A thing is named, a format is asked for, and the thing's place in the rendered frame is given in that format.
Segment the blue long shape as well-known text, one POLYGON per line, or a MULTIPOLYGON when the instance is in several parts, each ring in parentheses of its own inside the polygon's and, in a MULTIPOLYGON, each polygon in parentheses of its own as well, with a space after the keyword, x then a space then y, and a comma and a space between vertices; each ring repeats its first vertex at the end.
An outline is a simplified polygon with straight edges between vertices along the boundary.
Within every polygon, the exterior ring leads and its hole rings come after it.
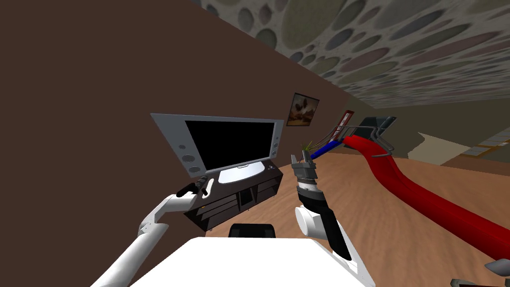
POLYGON ((323 147, 321 147, 320 149, 318 149, 317 151, 315 151, 314 153, 311 154, 310 158, 312 160, 315 160, 316 158, 322 156, 324 153, 327 153, 333 149, 335 149, 337 146, 339 146, 340 144, 342 143, 342 140, 340 141, 336 141, 336 140, 331 140, 330 142, 328 142, 326 145, 324 145, 323 147))

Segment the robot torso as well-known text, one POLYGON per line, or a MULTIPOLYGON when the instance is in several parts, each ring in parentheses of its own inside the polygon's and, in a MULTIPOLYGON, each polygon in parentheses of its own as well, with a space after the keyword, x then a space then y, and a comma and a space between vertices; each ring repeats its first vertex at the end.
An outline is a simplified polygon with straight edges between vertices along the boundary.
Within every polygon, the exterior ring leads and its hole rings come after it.
POLYGON ((197 237, 130 287, 375 287, 313 239, 197 237))

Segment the brown framed wall picture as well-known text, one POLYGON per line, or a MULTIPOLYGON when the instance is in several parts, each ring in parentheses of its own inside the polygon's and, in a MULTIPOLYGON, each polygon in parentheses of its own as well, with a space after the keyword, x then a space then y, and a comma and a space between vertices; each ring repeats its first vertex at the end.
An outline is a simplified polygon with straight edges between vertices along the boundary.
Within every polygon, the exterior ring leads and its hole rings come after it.
POLYGON ((317 110, 319 101, 320 100, 316 98, 295 93, 293 95, 288 119, 286 120, 286 125, 292 127, 310 126, 317 110))

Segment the red and white wall picture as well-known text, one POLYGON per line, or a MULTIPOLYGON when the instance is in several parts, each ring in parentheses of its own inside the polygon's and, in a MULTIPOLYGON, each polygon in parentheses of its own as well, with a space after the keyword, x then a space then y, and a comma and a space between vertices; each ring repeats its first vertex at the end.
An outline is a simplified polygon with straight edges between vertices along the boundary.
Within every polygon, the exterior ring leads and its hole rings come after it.
POLYGON ((344 115, 342 116, 342 119, 340 120, 340 122, 338 123, 338 125, 336 127, 333 139, 335 139, 335 140, 338 139, 338 137, 340 136, 340 132, 343 130, 343 126, 346 126, 348 124, 349 120, 352 118, 353 115, 354 115, 354 111, 345 110, 344 115))

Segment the dark brown television stand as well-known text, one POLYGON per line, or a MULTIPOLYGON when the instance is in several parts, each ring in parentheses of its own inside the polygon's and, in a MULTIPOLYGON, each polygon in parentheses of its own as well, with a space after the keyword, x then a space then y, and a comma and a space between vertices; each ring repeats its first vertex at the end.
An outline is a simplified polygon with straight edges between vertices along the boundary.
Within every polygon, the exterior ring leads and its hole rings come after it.
POLYGON ((209 197, 202 194, 196 199, 185 216, 203 231, 208 231, 221 223, 249 210, 257 204, 276 196, 283 174, 268 159, 257 162, 255 168, 263 170, 242 180, 220 179, 221 173, 212 173, 209 178, 215 182, 209 197))

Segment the dark chair with metal frame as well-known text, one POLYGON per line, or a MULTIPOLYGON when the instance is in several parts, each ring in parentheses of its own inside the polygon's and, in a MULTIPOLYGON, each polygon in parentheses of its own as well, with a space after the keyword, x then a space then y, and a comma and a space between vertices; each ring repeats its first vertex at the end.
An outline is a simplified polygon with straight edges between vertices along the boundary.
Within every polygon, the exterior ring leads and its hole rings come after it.
MULTIPOLYGON (((344 144, 344 146, 349 148, 354 148, 353 145, 346 142, 346 138, 358 136, 363 139, 367 139, 370 142, 376 143, 381 147, 385 152, 380 153, 376 155, 375 157, 383 157, 383 156, 389 156, 392 155, 392 151, 394 150, 394 147, 389 144, 385 139, 382 138, 382 134, 389 129, 389 127, 397 120, 397 117, 366 117, 362 120, 361 124, 359 126, 353 126, 353 125, 346 125, 343 126, 343 130, 340 132, 340 136, 336 141, 342 140, 341 144, 344 144)), ((336 130, 335 126, 331 131, 330 134, 325 136, 323 140, 327 140, 327 143, 331 140, 335 140, 334 134, 336 130)), ((327 143, 322 143, 322 141, 319 142, 319 147, 323 147, 327 143)))

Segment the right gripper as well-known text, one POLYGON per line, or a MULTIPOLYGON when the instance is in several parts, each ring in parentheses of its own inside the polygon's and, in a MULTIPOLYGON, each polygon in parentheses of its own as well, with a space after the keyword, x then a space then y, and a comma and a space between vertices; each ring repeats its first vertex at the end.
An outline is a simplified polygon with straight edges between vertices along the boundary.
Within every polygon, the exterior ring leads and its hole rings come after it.
POLYGON ((299 183, 313 184, 316 185, 316 179, 318 178, 315 171, 316 164, 313 162, 309 151, 303 151, 303 162, 298 163, 295 155, 291 155, 291 167, 294 171, 294 175, 297 177, 299 183))

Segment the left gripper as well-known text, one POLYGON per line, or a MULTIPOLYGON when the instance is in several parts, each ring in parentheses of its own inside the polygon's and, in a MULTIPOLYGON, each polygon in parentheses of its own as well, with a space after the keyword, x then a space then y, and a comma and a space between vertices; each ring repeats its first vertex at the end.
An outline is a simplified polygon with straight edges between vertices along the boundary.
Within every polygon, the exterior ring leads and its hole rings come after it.
POLYGON ((212 186, 215 182, 214 178, 208 180, 208 176, 202 176, 195 183, 190 183, 176 192, 176 197, 180 198, 185 196, 187 193, 196 194, 200 188, 203 197, 209 197, 211 194, 212 186))

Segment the grey flat screen television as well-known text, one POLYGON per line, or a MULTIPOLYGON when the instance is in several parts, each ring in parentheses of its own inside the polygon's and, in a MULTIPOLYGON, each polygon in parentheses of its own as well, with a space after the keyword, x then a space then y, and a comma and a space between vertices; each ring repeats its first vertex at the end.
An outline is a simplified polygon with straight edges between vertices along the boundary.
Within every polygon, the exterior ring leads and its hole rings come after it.
POLYGON ((276 158, 283 120, 151 114, 190 177, 219 172, 232 183, 263 171, 276 158))

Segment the red long couch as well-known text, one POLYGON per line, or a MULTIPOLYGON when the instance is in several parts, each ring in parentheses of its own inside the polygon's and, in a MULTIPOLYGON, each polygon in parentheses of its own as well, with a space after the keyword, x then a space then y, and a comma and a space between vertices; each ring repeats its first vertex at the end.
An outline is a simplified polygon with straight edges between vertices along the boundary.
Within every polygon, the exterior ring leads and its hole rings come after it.
POLYGON ((377 143, 359 136, 343 142, 365 157, 378 182, 401 201, 493 260, 510 260, 510 230, 412 182, 377 143))

